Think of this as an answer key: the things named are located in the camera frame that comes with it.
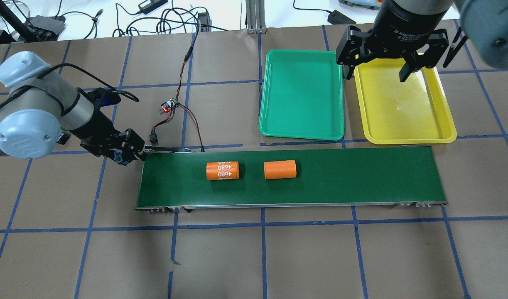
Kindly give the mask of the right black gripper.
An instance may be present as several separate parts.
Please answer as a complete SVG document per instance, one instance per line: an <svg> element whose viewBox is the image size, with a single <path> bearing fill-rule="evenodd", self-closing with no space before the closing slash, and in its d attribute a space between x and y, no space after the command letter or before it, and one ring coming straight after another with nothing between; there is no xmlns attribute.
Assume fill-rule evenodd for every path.
<svg viewBox="0 0 508 299"><path fill-rule="evenodd" d="M400 83L419 68L435 67L448 45L446 29L438 29L450 7L448 0L385 0L370 30L349 25L336 49L346 80L355 67L372 59L402 58Z"/></svg>

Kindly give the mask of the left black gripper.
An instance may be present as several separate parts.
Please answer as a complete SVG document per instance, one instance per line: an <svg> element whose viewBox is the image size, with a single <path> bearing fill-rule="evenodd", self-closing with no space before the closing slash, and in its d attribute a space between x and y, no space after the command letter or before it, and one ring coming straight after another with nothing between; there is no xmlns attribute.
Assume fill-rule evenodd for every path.
<svg viewBox="0 0 508 299"><path fill-rule="evenodd" d="M139 98L128 91L115 88L96 88L89 92L81 88L76 90L79 96L84 98L84 103L92 104L90 119L82 126L69 130L81 140L81 147L96 157L104 156L112 161L114 151L122 152L123 158L129 163L136 159L146 161L143 138L130 128L125 131L115 129L113 121L101 112L102 107L119 104L121 96L134 102L139 102Z"/></svg>

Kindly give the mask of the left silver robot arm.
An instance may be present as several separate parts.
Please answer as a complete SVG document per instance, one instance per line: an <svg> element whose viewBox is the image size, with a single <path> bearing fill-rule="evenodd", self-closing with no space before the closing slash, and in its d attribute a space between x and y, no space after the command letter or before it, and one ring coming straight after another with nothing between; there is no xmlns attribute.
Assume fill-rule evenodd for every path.
<svg viewBox="0 0 508 299"><path fill-rule="evenodd" d="M101 108L117 105L121 97L138 102L128 91L107 83L86 92L68 83L58 70L74 68L71 63L51 66L31 51L21 51L0 66L0 82L9 89L0 103L0 157L39 159L55 148L63 131L80 140L96 157L107 157L120 165L145 161L145 141L132 129L119 131Z"/></svg>

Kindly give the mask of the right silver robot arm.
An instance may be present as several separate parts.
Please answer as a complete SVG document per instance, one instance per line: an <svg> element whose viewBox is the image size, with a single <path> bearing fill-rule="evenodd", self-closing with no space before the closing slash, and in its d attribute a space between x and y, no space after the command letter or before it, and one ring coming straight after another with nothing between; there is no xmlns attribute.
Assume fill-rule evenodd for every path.
<svg viewBox="0 0 508 299"><path fill-rule="evenodd" d="M449 8L459 8L460 27L453 49L448 33L437 26ZM347 27L336 49L336 62L350 79L357 66L374 59L399 59L405 64L400 82L421 68L434 68L446 55L448 66L461 46L471 40L482 60L508 70L508 0L385 0L372 28Z"/></svg>

